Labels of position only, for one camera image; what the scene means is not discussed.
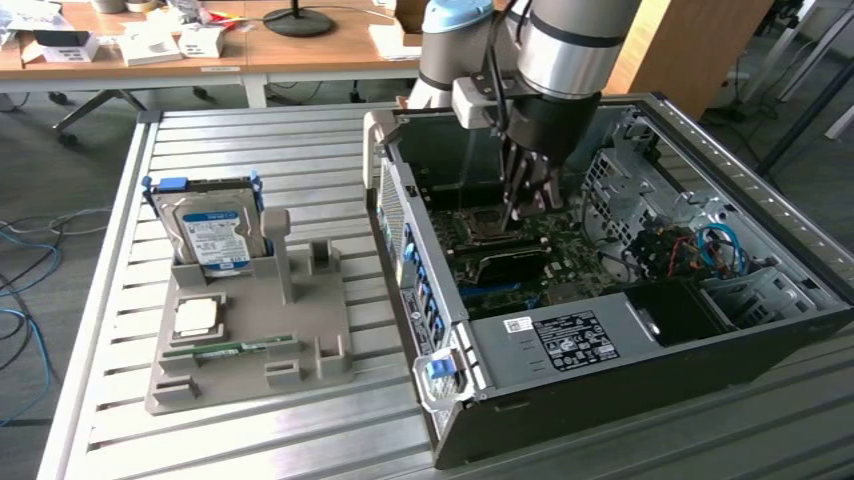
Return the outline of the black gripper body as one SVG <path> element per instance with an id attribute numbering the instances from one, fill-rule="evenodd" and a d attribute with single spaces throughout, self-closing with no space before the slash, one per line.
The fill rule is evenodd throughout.
<path id="1" fill-rule="evenodd" d="M 550 166 L 562 166 L 585 138 L 601 99 L 601 93 L 581 99 L 527 95 L 499 103 L 502 165 L 510 166 L 523 152 L 533 152 Z"/>

